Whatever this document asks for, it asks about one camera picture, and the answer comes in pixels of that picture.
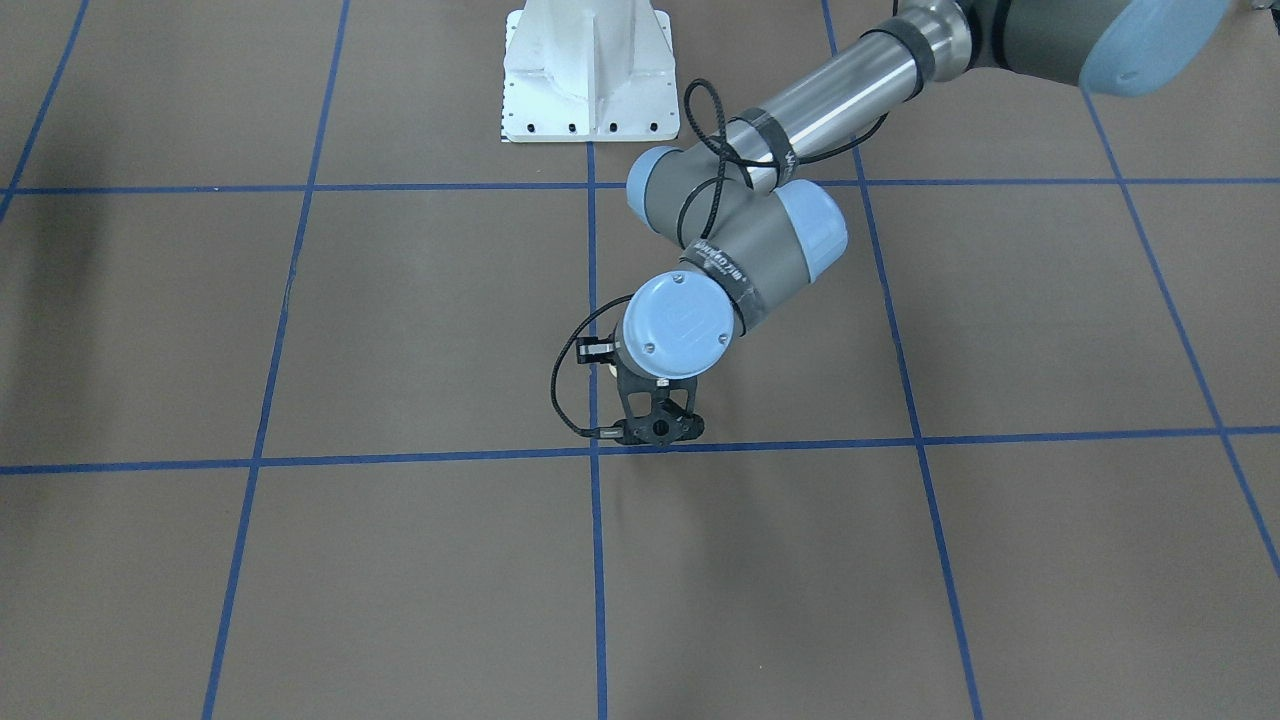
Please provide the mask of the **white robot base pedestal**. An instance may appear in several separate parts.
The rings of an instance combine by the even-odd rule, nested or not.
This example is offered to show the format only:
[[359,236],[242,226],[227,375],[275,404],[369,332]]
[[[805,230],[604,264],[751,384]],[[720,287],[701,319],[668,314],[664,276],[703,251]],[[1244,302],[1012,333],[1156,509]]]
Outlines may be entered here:
[[504,23],[500,140],[676,138],[675,38],[649,1],[526,1]]

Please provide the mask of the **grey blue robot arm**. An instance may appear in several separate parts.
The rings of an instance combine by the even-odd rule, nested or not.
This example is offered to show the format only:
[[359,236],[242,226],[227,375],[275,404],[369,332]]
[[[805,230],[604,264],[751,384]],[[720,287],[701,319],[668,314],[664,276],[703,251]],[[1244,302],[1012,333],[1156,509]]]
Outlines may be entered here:
[[675,266],[617,300],[602,340],[566,345],[611,366],[623,409],[580,436],[618,445],[696,439],[698,379],[733,342],[813,284],[846,251],[837,202],[804,167],[868,141],[896,108],[974,69],[1000,69],[1138,97],[1162,88],[1207,45],[1226,1],[899,1],[826,64],[730,117],[687,149],[645,151],[628,206],[673,242]]

